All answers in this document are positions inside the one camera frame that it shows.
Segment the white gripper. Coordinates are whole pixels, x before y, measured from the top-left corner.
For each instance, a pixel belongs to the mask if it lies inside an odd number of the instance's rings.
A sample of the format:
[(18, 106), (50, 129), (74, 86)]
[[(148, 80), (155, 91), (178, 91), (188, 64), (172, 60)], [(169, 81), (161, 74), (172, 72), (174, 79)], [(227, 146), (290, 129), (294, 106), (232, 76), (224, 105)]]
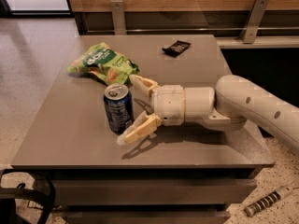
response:
[(130, 75), (130, 82), (145, 96), (155, 114), (143, 111), (117, 138), (120, 146), (129, 145), (154, 133), (162, 124), (179, 126), (184, 121), (185, 91), (180, 85), (160, 86), (156, 81), (139, 75)]

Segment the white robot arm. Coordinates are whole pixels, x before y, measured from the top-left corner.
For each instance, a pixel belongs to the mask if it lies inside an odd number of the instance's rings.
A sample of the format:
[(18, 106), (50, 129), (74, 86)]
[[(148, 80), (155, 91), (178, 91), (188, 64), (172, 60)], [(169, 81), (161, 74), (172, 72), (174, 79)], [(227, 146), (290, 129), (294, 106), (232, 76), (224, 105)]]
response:
[(149, 97), (152, 113), (141, 113), (118, 137), (120, 145), (144, 138), (162, 125), (190, 122), (224, 132), (239, 130), (250, 120), (299, 154), (299, 108), (243, 77), (223, 76), (214, 88), (160, 86), (137, 75), (131, 75), (130, 81)]

